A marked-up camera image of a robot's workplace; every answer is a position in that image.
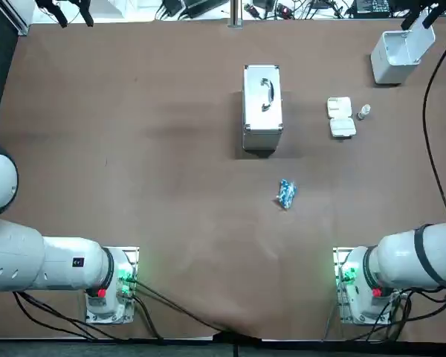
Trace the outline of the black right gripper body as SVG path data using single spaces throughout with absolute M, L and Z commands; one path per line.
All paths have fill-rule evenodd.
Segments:
M 393 0 L 393 10 L 415 10 L 425 9 L 426 7 L 443 7 L 446 10 L 446 1 L 444 0 Z

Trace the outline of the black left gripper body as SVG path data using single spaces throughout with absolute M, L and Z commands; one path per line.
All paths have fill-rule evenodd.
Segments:
M 36 0 L 38 7 L 52 7 L 56 6 L 56 1 L 53 0 Z M 90 0 L 68 0 L 68 2 L 74 4 L 77 7 L 90 7 Z

